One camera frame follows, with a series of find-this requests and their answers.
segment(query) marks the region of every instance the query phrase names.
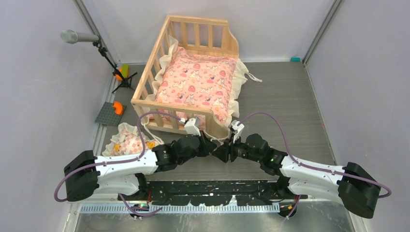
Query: microphone stand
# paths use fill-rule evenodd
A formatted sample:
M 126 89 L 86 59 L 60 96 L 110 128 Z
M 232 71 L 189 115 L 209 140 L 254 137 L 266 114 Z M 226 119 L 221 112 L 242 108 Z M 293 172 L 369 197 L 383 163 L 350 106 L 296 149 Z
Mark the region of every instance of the microphone stand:
M 137 75 L 137 72 L 135 72 L 134 74 L 132 74 L 131 76 L 129 76 L 128 78 L 124 78 L 124 76 L 122 75 L 122 73 L 117 69 L 117 65 L 113 64 L 110 59 L 107 57 L 107 49 L 105 47 L 102 46 L 101 43 L 101 39 L 93 42 L 92 45 L 94 45 L 95 47 L 98 48 L 98 51 L 100 52 L 101 56 L 103 56 L 108 63 L 110 63 L 111 67 L 113 67 L 114 72 L 113 75 L 118 75 L 119 77 L 121 77 L 121 83 L 117 86 L 117 88 L 115 88 L 112 93 L 114 93 L 115 91 L 117 91 L 119 88 L 121 87 L 125 87 L 125 88 L 130 88 L 132 90 L 135 90 L 131 87 L 131 83 L 132 83 L 132 77 L 134 77 L 135 75 Z

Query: red wire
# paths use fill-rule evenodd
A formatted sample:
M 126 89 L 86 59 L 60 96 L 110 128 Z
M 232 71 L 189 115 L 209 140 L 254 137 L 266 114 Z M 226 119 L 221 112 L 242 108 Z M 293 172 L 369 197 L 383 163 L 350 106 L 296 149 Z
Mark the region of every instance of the red wire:
M 151 190 L 148 193 L 148 199 L 146 200 L 146 203 L 149 203 L 151 201 Z

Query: yellow toy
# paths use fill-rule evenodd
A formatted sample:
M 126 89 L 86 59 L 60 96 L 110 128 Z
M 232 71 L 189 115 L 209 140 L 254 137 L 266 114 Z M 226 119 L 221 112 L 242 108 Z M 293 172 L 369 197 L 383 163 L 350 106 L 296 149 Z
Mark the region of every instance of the yellow toy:
M 119 152 L 119 144 L 115 144 L 115 145 L 114 145 L 114 151 L 115 151 L 115 152 Z
M 124 64 L 122 66 L 122 68 L 119 69 L 119 71 L 121 72 L 122 76 L 127 79 L 128 75 L 130 74 L 130 70 L 128 69 L 128 65 Z M 121 77 L 119 75 L 116 75 L 116 79 L 119 81 L 122 81 Z
M 149 149 L 153 149 L 155 147 L 155 142 L 145 142 Z

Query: white wall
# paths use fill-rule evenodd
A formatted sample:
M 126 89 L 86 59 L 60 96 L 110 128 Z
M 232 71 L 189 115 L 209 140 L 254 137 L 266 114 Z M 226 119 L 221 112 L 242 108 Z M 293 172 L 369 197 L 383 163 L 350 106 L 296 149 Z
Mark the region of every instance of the white wall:
M 359 163 L 393 191 L 367 221 L 375 232 L 410 226 L 409 9 L 345 1 L 308 63 L 338 163 Z
M 333 0 L 84 0 L 122 63 L 148 60 L 166 15 L 228 19 L 242 60 L 303 58 Z
M 92 148 L 111 69 L 92 44 L 61 40 L 89 31 L 70 0 L 3 1 L 0 21 L 1 231 L 58 232 L 67 204 L 54 189 Z

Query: gray floor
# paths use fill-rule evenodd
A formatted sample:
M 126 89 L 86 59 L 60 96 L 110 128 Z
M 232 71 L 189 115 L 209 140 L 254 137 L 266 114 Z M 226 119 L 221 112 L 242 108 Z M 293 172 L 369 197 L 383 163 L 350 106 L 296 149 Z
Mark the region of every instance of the gray floor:
M 246 63 L 249 72 L 262 83 L 248 80 L 238 98 L 240 119 L 256 111 L 266 111 L 279 119 L 287 133 L 291 152 L 299 158 L 334 164 L 328 142 L 316 107 L 308 76 L 299 62 Z M 144 65 L 130 66 L 130 73 L 138 72 L 132 82 L 138 84 Z M 127 105 L 121 122 L 136 125 L 137 114 L 130 100 L 133 90 L 121 88 L 115 101 Z M 152 131 L 166 143 L 180 137 L 160 131 Z M 107 127 L 104 145 L 110 143 L 116 127 Z M 270 146 L 285 151 L 280 130 L 273 120 L 264 115 L 254 116 L 245 125 L 242 138 L 259 133 Z M 213 156 L 189 160 L 175 170 L 147 176 L 147 180 L 253 180 L 276 179 L 265 174 L 259 164 L 244 159 L 223 163 Z

